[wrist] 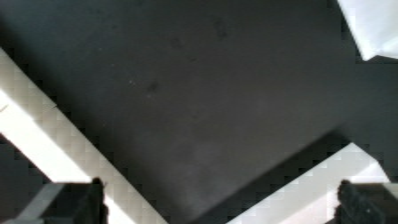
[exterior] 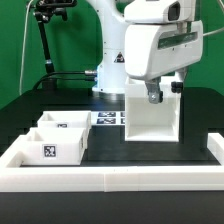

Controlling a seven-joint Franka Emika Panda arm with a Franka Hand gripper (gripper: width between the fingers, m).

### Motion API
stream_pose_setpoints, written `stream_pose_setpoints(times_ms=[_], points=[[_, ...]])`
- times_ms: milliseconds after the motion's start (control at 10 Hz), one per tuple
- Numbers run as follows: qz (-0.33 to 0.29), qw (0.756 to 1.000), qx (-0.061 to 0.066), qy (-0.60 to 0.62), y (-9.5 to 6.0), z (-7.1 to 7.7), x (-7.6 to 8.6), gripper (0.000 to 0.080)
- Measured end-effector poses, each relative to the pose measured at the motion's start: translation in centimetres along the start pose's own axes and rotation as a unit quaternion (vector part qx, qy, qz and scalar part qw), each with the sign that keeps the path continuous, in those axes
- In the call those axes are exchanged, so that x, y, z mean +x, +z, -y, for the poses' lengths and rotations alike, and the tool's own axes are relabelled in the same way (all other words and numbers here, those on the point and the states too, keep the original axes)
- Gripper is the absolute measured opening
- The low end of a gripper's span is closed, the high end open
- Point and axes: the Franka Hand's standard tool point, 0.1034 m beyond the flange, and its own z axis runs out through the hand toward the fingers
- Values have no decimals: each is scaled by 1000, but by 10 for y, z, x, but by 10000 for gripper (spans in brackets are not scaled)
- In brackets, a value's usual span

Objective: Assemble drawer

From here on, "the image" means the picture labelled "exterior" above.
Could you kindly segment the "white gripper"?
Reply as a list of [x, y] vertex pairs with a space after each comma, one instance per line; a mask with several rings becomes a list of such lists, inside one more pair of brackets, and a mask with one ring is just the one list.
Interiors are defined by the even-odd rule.
[[[201, 21], [192, 22], [189, 33], [179, 33], [176, 24], [130, 25], [125, 34], [125, 71], [132, 79], [148, 81], [148, 100], [159, 104], [163, 91], [158, 77], [198, 62], [202, 51]], [[185, 70], [175, 72], [173, 93], [183, 91], [186, 75]]]

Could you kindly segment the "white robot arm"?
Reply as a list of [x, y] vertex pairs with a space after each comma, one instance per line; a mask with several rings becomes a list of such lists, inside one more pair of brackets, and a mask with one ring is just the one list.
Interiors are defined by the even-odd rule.
[[103, 59], [93, 93], [122, 99], [127, 78], [145, 83], [149, 101], [163, 101], [160, 83], [171, 72], [181, 93], [186, 67], [202, 56], [203, 27], [196, 0], [87, 0], [100, 19]]

